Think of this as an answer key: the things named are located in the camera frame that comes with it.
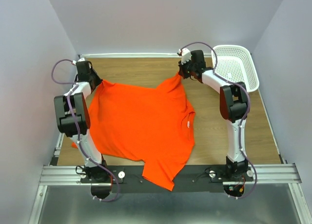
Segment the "white perforated plastic basket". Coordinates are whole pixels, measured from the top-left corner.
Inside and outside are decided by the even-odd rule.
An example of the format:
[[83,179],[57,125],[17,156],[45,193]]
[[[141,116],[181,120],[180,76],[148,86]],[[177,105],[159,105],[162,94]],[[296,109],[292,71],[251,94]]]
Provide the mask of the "white perforated plastic basket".
[[231,82],[244,82],[247,92],[259,88],[259,79],[251,53],[239,45],[217,45],[211,50],[215,73]]

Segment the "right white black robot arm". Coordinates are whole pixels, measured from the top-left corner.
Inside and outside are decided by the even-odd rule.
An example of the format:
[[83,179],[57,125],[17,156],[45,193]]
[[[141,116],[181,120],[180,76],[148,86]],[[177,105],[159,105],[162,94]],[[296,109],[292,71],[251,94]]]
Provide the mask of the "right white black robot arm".
[[214,67],[207,67],[202,50],[179,49],[177,53],[179,72],[183,79],[194,78],[219,93],[219,110],[228,128],[229,149],[222,175],[235,181],[249,169],[245,151],[245,125],[250,111],[250,97],[244,82],[233,82],[216,73]]

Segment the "orange t shirt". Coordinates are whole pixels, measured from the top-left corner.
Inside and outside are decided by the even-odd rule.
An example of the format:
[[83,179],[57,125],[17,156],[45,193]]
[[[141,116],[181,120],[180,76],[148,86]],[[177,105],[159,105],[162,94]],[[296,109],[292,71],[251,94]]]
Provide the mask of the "orange t shirt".
[[173,190],[195,144],[195,110],[181,80],[174,75],[156,88],[104,80],[89,107],[98,151],[143,161],[142,177],[167,190]]

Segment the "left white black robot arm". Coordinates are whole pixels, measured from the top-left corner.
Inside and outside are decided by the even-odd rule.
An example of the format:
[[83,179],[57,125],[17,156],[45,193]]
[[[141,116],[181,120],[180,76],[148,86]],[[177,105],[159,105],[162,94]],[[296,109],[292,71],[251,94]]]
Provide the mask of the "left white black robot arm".
[[[62,62],[70,62],[76,66],[76,79],[72,82],[61,82],[54,78],[56,66]],[[54,98],[57,127],[77,146],[84,160],[84,166],[79,172],[83,179],[89,182],[105,183],[112,180],[106,161],[96,148],[91,134],[91,119],[88,112],[86,98],[102,83],[90,61],[84,58],[78,61],[61,59],[57,61],[51,71],[51,79],[61,85],[69,84],[71,88],[63,95]]]

